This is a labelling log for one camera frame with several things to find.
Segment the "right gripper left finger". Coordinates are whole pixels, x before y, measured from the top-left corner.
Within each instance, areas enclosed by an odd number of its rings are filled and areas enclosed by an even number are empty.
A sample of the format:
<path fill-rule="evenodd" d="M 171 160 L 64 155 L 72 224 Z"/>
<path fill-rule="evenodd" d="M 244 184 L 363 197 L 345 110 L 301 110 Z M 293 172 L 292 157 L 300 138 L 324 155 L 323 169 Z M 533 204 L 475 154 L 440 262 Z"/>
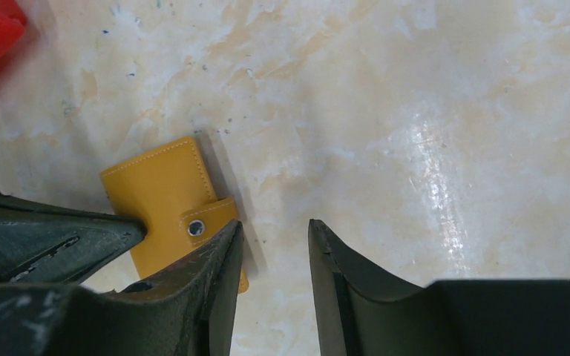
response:
<path fill-rule="evenodd" d="M 0 355 L 227 355 L 243 226 L 120 292 L 0 283 Z"/>

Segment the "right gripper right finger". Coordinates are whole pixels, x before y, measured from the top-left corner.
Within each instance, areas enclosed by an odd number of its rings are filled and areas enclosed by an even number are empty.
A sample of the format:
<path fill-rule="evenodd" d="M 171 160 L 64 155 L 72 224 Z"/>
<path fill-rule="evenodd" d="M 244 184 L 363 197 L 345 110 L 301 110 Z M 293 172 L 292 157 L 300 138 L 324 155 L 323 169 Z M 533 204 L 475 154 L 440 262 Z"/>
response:
<path fill-rule="evenodd" d="M 570 355 L 570 280 L 414 285 L 311 220 L 323 355 Z"/>

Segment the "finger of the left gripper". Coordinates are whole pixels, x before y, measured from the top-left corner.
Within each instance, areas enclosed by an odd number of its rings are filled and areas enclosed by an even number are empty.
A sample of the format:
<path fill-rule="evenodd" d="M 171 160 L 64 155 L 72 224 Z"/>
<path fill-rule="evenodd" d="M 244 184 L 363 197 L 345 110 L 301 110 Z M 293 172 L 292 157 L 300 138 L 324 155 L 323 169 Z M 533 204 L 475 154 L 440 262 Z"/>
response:
<path fill-rule="evenodd" d="M 0 192 L 0 283 L 81 283 L 146 233 L 145 224 L 132 217 Z"/>

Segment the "tan leather card holder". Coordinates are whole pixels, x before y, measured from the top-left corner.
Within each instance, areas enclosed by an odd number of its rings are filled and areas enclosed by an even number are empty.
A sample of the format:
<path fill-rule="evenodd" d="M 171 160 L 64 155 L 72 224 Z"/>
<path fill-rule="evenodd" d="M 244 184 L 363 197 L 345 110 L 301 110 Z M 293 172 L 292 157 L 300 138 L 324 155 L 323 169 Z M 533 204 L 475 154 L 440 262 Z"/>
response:
<path fill-rule="evenodd" d="M 118 215 L 147 228 L 130 250 L 140 278 L 162 271 L 238 218 L 231 197 L 218 198 L 196 140 L 183 137 L 101 172 Z"/>

